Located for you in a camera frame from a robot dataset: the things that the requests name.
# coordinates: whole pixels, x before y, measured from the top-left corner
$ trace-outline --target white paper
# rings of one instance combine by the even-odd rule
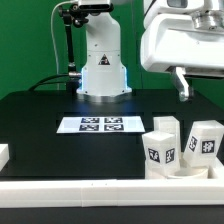
[[[57,133],[145,132],[141,117],[64,117]]]

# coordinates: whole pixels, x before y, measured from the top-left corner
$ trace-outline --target black tabletop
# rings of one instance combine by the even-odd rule
[[[136,90],[130,99],[97,104],[64,91],[15,92],[0,101],[0,143],[10,161],[0,180],[143,179],[142,133],[56,134],[64,116],[141,116],[180,121],[184,150],[194,121],[217,120],[224,111],[196,93],[181,103],[175,90]],[[224,159],[224,143],[218,154]],[[224,206],[141,206],[0,209],[0,223],[223,223]]]
[[[153,130],[153,117],[174,116],[182,150],[194,121],[224,123],[224,111],[203,96],[181,103],[175,90],[136,90],[130,99],[103,104],[65,91],[11,93],[0,101],[0,142],[10,150],[0,179],[144,178],[142,133],[56,134],[66,116],[141,116],[146,132]],[[223,155],[224,144],[218,157]]]

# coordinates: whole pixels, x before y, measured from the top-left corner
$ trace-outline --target white machine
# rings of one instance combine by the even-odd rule
[[[86,24],[87,63],[81,72],[81,87],[77,89],[81,99],[113,102],[131,92],[127,86],[127,70],[121,63],[120,25],[109,14],[113,4],[128,1],[71,1],[74,3],[69,10],[72,23],[76,27]]]
[[[185,77],[224,77],[223,0],[144,0],[141,63],[151,72],[170,72],[186,101]]]

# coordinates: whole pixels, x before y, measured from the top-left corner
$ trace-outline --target printed symbol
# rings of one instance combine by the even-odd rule
[[[81,123],[100,123],[100,118],[84,117]]]
[[[194,152],[196,145],[197,145],[198,140],[192,136],[191,141],[190,141],[190,145],[189,148]]]
[[[123,119],[121,117],[106,117],[104,123],[123,123]]]
[[[170,149],[166,151],[166,163],[174,161],[175,149]]]
[[[79,131],[99,131],[99,125],[82,124]]]
[[[104,125],[104,131],[124,131],[124,125],[123,124],[118,124],[118,125],[107,124],[107,125]]]
[[[214,153],[215,141],[202,141],[202,154]]]
[[[99,65],[110,65],[110,62],[105,54],[103,55],[102,59],[100,60]]]
[[[159,153],[156,150],[153,149],[148,149],[149,150],[149,157],[151,160],[160,163],[160,159],[159,159]]]

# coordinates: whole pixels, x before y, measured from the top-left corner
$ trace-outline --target white cube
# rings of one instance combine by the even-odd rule
[[[218,153],[224,126],[217,121],[197,121],[193,123],[184,151],[184,160],[191,167],[211,165]]]
[[[167,176],[180,169],[179,158],[175,148],[175,135],[152,131],[142,135],[146,163],[152,172]]]
[[[0,171],[9,161],[9,148],[8,144],[0,144]]]
[[[147,161],[145,161],[145,179],[152,180],[152,179],[166,179],[164,175],[161,175],[157,172],[154,172],[149,169]]]
[[[180,142],[180,122],[173,116],[154,117],[154,131],[167,132],[174,134],[176,138],[176,146],[178,157],[181,158],[181,142]]]

